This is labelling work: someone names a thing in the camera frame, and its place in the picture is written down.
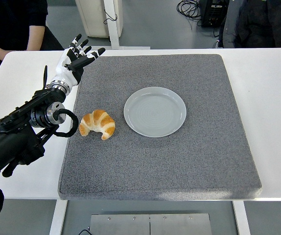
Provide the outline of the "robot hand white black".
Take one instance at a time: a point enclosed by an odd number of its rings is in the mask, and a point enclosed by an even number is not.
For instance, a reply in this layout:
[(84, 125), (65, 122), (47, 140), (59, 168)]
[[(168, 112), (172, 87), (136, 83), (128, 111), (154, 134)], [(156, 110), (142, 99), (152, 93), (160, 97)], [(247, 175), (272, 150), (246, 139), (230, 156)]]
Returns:
[(72, 87), (80, 83), (84, 67), (93, 63), (105, 52), (103, 47), (92, 50), (90, 46), (86, 46), (87, 39), (83, 42), (80, 42), (80, 39), (81, 34), (78, 34), (63, 51), (55, 69), (55, 77), (49, 84), (50, 88), (65, 89), (69, 93)]

